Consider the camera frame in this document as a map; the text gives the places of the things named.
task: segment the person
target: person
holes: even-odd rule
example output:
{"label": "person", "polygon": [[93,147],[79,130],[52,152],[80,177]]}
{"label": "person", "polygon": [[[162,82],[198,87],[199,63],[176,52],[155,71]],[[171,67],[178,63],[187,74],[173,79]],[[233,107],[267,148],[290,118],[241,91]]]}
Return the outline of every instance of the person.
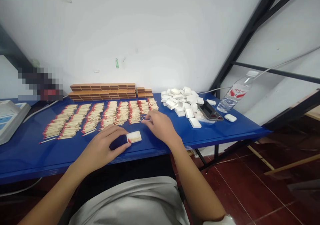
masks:
{"label": "person", "polygon": [[[186,200],[198,221],[235,224],[188,155],[170,118],[155,110],[145,118],[142,123],[172,152]],[[169,155],[105,166],[131,146],[109,148],[127,133],[115,125],[99,132],[19,225],[58,224],[79,185],[69,224],[190,224]]]}

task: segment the white cable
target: white cable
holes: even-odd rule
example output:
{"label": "white cable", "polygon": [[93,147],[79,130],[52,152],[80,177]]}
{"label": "white cable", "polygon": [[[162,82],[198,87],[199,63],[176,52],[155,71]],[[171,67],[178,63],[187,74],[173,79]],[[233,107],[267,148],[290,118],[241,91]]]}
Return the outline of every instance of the white cable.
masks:
{"label": "white cable", "polygon": [[256,80],[257,78],[259,78],[259,76],[263,75],[265,72],[268,72],[270,69],[273,69],[273,68],[278,67],[278,66],[280,66],[280,65],[286,64],[286,63],[291,62],[291,61],[293,61],[293,60],[299,59],[299,58],[301,58],[301,57],[303,57],[303,56],[305,56],[305,55],[307,55],[307,54],[309,54],[309,53],[311,53],[311,52],[313,52],[313,51],[315,51],[315,50],[317,50],[317,49],[320,49],[320,46],[315,47],[315,48],[309,50],[308,52],[305,52],[305,53],[303,53],[303,54],[301,54],[301,55],[298,55],[298,56],[296,56],[296,57],[294,57],[294,58],[292,58],[292,59],[289,59],[289,60],[287,60],[287,61],[285,61],[285,62],[282,62],[282,63],[280,63],[280,64],[277,64],[277,65],[275,65],[275,66],[272,66],[272,67],[266,69],[265,71],[263,71],[261,74],[259,74],[257,77],[255,77],[253,80]]}
{"label": "white cable", "polygon": [[215,90],[219,90],[219,89],[229,89],[229,88],[231,88],[231,87],[224,87],[224,88],[218,88],[218,89],[214,89],[214,90],[210,90],[210,91],[208,91],[208,92],[196,92],[196,93],[198,93],[198,94],[206,94],[206,93],[210,93],[210,92],[212,92],[212,91],[215,91]]}
{"label": "white cable", "polygon": [[40,182],[41,179],[42,179],[42,178],[39,178],[39,180],[36,181],[34,184],[32,184],[32,185],[29,186],[29,187],[23,188],[23,189],[21,189],[21,190],[14,191],[14,192],[9,192],[9,193],[2,193],[2,194],[0,194],[0,197],[5,197],[5,196],[13,195],[13,194],[16,194],[16,193],[19,193],[19,192],[23,192],[23,191],[25,191],[25,190],[27,190],[27,189],[29,189],[29,188],[32,188],[34,185],[36,185],[38,182]]}
{"label": "white cable", "polygon": [[[51,105],[57,103],[58,101],[59,101],[59,100],[53,102],[52,104],[49,104],[47,107],[44,107],[44,108],[38,110],[37,112],[34,112],[33,114],[30,114],[22,123],[24,123],[25,121],[27,121],[27,120],[28,120],[29,118],[31,118],[33,115],[41,112],[42,110],[45,110],[45,109],[49,108]],[[0,194],[0,197],[9,196],[9,195],[13,195],[13,194],[16,194],[16,193],[19,193],[19,192],[23,192],[23,191],[25,191],[25,190],[27,190],[27,189],[32,188],[33,186],[35,186],[38,182],[40,182],[41,179],[42,179],[42,177],[39,178],[39,180],[36,181],[36,182],[35,182],[34,184],[32,184],[31,186],[26,187],[26,188],[23,188],[23,189],[21,189],[21,190]]]}
{"label": "white cable", "polygon": [[[317,49],[320,49],[320,46],[315,47],[315,48],[309,50],[308,52],[305,52],[305,53],[303,53],[303,54],[301,54],[301,55],[298,55],[298,56],[296,56],[296,57],[294,57],[294,58],[292,58],[292,59],[289,59],[289,60],[287,60],[287,61],[285,61],[285,62],[282,62],[282,63],[280,63],[280,64],[277,64],[277,65],[275,65],[275,66],[272,66],[272,67],[266,69],[265,71],[263,71],[261,74],[259,74],[257,77],[255,77],[253,80],[256,80],[259,76],[263,75],[265,72],[268,72],[269,70],[271,70],[271,69],[273,69],[273,68],[275,68],[275,67],[278,67],[278,66],[280,66],[280,65],[286,64],[286,63],[291,62],[291,61],[293,61],[293,60],[299,59],[299,58],[301,58],[301,57],[303,57],[303,56],[305,56],[305,55],[307,55],[307,54],[309,54],[309,53],[311,53],[311,52],[313,52],[313,51],[315,51],[315,50],[317,50]],[[215,91],[215,90],[219,90],[219,89],[229,89],[229,88],[231,88],[231,87],[218,88],[218,89],[210,90],[210,91],[208,91],[208,92],[203,92],[203,93],[197,92],[197,93],[198,93],[198,94],[206,94],[206,93],[210,93],[210,92]]]}
{"label": "white cable", "polygon": [[45,109],[49,108],[51,105],[54,105],[54,104],[55,104],[56,102],[58,102],[58,101],[60,101],[60,100],[57,100],[57,101],[53,102],[52,104],[49,104],[48,106],[43,107],[42,109],[38,110],[37,112],[34,112],[34,113],[30,114],[22,123],[25,123],[25,122],[26,122],[29,118],[31,118],[33,115],[41,112],[42,110],[45,110]]}

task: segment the stack of matchboxes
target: stack of matchboxes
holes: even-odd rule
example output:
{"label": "stack of matchboxes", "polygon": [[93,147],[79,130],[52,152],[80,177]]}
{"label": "stack of matchboxes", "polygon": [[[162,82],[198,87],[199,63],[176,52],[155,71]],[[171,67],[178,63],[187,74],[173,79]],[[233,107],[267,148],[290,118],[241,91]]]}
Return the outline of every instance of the stack of matchboxes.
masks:
{"label": "stack of matchboxes", "polygon": [[137,88],[138,92],[138,98],[143,99],[143,98],[153,98],[152,90],[151,89],[145,89],[144,87],[138,87]]}
{"label": "stack of matchboxes", "polygon": [[73,84],[69,97],[75,102],[136,99],[136,84]]}

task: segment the hand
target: hand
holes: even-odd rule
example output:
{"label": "hand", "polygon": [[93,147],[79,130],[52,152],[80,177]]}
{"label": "hand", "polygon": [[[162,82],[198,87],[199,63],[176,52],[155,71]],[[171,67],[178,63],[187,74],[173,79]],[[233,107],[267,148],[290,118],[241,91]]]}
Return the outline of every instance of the hand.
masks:
{"label": "hand", "polygon": [[128,134],[128,132],[122,127],[116,125],[107,126],[90,141],[71,166],[77,170],[77,173],[81,173],[84,176],[102,168],[131,146],[130,143],[126,143],[113,151],[110,150],[110,144],[120,135],[125,134]]}
{"label": "hand", "polygon": [[146,119],[141,122],[147,125],[151,132],[153,132],[158,139],[165,142],[170,149],[171,144],[182,142],[181,138],[174,130],[170,118],[157,110],[148,112]]}

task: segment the white wall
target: white wall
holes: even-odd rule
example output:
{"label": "white wall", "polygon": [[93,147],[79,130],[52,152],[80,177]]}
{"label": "white wall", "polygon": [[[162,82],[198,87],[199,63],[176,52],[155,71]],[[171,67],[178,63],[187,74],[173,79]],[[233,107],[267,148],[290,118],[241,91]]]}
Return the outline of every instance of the white wall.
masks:
{"label": "white wall", "polygon": [[[319,10],[320,0],[291,0],[257,30],[237,61],[269,68],[320,45]],[[300,68],[299,73],[306,75],[305,67],[307,66],[309,66],[308,61],[303,59],[298,63],[291,62],[277,69],[293,72],[296,68]],[[222,87],[231,86],[236,80],[245,76],[248,70],[248,68],[233,66]],[[311,76],[316,77],[316,73],[311,73]],[[243,114],[249,112],[283,79],[283,76],[265,73],[255,81],[253,88],[235,109]],[[298,87],[298,80],[288,80]],[[306,96],[307,93],[308,91],[299,92],[301,97]],[[281,96],[272,102],[285,103],[286,108],[290,107],[291,104],[287,104],[289,101],[282,100]]]}
{"label": "white wall", "polygon": [[[319,10],[320,0],[291,0],[256,31],[237,61],[269,68],[319,46]],[[320,78],[319,61],[320,50],[317,50],[277,69]],[[248,70],[234,65],[221,86],[232,86]],[[263,125],[319,87],[318,84],[265,73],[235,109]],[[234,142],[221,144],[219,152],[232,144]],[[203,156],[214,154],[214,147],[203,148],[201,153]]]}
{"label": "white wall", "polygon": [[29,59],[63,69],[66,92],[102,82],[205,91],[258,2],[0,0],[0,23]]}
{"label": "white wall", "polygon": [[18,70],[6,59],[0,56],[0,99],[14,99],[21,95],[33,95],[33,90],[18,78]]}

